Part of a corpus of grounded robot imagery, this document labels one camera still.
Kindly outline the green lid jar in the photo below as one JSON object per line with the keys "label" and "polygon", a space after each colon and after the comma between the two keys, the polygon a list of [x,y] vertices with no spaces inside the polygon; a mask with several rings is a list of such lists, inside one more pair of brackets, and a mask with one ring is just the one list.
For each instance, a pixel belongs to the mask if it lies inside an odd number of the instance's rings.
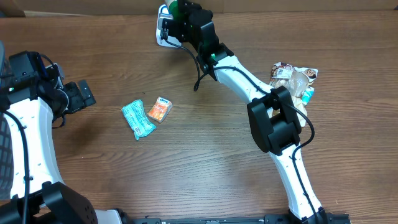
{"label": "green lid jar", "polygon": [[178,0],[165,0],[169,14],[173,16],[175,20],[181,20],[183,14],[179,11]]}

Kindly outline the teal snack packet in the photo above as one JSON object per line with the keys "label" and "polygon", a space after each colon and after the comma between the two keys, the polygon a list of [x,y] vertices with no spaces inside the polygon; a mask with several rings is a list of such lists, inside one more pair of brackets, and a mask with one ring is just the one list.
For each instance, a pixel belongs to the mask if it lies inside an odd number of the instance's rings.
{"label": "teal snack packet", "polygon": [[156,129],[156,126],[146,116],[142,100],[134,100],[132,103],[122,107],[121,111],[128,125],[133,130],[137,141],[148,136]]}

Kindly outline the orange tissue pack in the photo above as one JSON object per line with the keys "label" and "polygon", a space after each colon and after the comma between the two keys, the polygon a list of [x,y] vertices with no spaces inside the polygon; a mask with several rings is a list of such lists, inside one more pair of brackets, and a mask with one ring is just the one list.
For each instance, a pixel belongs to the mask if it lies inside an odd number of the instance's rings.
{"label": "orange tissue pack", "polygon": [[150,109],[147,115],[158,121],[159,123],[163,122],[165,117],[168,115],[170,110],[172,109],[173,104],[170,100],[167,100],[163,97],[158,97],[154,106]]}

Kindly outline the beige Pantree snack bag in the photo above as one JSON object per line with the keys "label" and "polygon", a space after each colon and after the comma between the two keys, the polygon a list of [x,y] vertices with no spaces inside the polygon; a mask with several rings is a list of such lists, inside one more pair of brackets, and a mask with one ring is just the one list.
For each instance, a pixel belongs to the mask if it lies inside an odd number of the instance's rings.
{"label": "beige Pantree snack bag", "polygon": [[274,88],[284,86],[290,92],[294,106],[305,116],[306,106],[302,104],[302,95],[305,89],[312,86],[317,79],[318,69],[296,67],[294,65],[277,62],[271,69],[270,85]]}

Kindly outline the teal wipes pack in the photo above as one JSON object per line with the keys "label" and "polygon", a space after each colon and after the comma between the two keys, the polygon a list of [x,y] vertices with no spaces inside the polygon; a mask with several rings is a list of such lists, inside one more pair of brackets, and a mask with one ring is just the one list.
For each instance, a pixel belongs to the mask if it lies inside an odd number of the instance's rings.
{"label": "teal wipes pack", "polygon": [[307,106],[307,105],[308,105],[308,103],[309,103],[310,100],[312,99],[312,96],[313,96],[314,92],[315,92],[315,89],[314,89],[313,87],[311,87],[311,86],[309,86],[309,87],[307,87],[307,88],[305,89],[305,91],[304,91],[304,93],[303,93],[303,95],[302,95],[302,97],[301,97],[301,99],[302,99],[302,104],[303,104],[304,106]]}

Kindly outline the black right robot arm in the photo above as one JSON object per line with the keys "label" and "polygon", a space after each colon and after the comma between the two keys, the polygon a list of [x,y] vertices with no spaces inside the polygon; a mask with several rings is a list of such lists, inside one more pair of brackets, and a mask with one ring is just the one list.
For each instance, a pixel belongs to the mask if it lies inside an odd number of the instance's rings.
{"label": "black right robot arm", "polygon": [[201,80],[212,79],[233,90],[245,103],[252,138],[258,148],[270,155],[287,193],[289,223],[328,223],[325,209],[314,194],[302,160],[302,131],[297,109],[286,87],[275,88],[261,82],[240,63],[234,53],[219,41],[212,21],[213,13],[187,0],[165,2],[167,13],[160,13],[157,28],[160,40],[181,48],[188,42],[197,68],[198,90]]}

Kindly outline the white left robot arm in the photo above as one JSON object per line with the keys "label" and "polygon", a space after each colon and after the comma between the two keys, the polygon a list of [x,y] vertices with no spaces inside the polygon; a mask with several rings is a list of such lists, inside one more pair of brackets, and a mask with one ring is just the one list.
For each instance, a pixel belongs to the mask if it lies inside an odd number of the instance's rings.
{"label": "white left robot arm", "polygon": [[1,223],[129,223],[120,209],[97,210],[67,187],[53,145],[53,122],[95,104],[85,80],[63,83],[59,64],[38,52],[1,50],[1,115],[12,149],[11,201]]}

